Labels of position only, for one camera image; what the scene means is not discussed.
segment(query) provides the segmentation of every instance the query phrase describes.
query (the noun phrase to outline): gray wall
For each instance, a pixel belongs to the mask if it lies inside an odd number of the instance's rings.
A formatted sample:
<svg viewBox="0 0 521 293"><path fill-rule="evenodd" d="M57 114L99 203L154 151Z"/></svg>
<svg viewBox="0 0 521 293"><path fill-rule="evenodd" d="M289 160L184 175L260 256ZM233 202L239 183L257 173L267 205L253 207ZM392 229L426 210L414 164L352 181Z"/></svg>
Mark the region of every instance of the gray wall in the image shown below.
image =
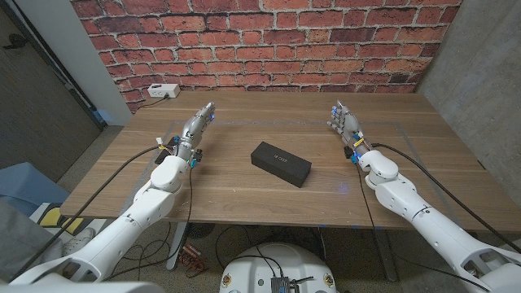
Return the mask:
<svg viewBox="0 0 521 293"><path fill-rule="evenodd" d="M416 91L521 206L521 0L464 1Z"/></svg>

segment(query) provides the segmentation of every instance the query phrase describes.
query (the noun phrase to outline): wooden table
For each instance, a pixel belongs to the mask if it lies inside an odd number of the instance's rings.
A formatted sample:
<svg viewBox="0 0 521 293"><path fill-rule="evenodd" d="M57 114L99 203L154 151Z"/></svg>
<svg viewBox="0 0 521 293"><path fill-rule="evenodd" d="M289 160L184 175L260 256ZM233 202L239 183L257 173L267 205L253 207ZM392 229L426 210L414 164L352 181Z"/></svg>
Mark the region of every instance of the wooden table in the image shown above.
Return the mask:
<svg viewBox="0 0 521 293"><path fill-rule="evenodd" d="M74 214L129 157L154 146L156 137L168 141L180 134L185 121L212 100L216 119L198 146L204 157L192 172L190 221L370 227L357 170L345 159L340 136L326 124L337 99L357 116L371 142L386 143L420 160L497 230L521 231L521 210L420 94L182 92L177 98L139 110L71 193L61 212ZM263 141L313 163L302 188L252 165L250 154ZM464 229L484 230L409 161L386 149L381 152L398 164L427 202ZM83 216L117 217L148 180L158 153L129 164ZM168 214L170 221L186 221L187 177L183 188ZM378 227L412 229L365 188Z"/></svg>

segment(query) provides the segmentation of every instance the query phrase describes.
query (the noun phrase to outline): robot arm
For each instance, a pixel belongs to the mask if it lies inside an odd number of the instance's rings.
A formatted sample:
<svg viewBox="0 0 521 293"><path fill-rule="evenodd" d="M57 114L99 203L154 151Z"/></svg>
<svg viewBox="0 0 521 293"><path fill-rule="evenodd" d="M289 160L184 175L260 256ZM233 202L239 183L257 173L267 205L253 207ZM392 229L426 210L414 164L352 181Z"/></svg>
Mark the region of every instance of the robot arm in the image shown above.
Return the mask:
<svg viewBox="0 0 521 293"><path fill-rule="evenodd" d="M27 285L53 280L101 282L110 277L117 262L139 235L172 209L182 187L182 174L190 167L194 148L213 120L215 105L210 102L190 118L182 134L183 151L167 156L151 174L151 179L134 196L133 205L94 237L80 251L38 265L20 275L10 285Z"/></svg>
<svg viewBox="0 0 521 293"><path fill-rule="evenodd" d="M379 151L372 150L361 134L356 118L338 102L334 122L328 124L354 150L353 162L369 172L366 184L377 200L406 219L445 259L455 274L493 292L517 292L521 286L521 255L482 243L432 207L414 184L398 172L398 166ZM485 292L463 282L469 292Z"/></svg>

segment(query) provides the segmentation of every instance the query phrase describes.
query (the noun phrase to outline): power strip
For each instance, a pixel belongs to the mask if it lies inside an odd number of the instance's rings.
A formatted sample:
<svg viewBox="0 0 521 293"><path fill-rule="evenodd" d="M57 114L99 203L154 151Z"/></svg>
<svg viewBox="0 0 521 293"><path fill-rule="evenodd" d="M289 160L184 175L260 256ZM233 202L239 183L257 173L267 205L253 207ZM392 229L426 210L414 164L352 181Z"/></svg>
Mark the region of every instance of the power strip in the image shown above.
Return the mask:
<svg viewBox="0 0 521 293"><path fill-rule="evenodd" d="M148 94L152 98L176 98L181 89L178 84L152 84L148 87Z"/></svg>

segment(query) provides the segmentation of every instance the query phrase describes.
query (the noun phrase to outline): brick wallpaper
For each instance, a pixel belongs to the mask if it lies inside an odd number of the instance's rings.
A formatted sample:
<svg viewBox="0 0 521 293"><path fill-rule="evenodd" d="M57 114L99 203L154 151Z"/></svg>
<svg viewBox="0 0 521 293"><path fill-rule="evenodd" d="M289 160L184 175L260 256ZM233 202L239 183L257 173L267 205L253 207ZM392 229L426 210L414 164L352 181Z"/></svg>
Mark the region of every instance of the brick wallpaper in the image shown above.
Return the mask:
<svg viewBox="0 0 521 293"><path fill-rule="evenodd" d="M73 0L131 111L183 90L409 93L461 0Z"/></svg>

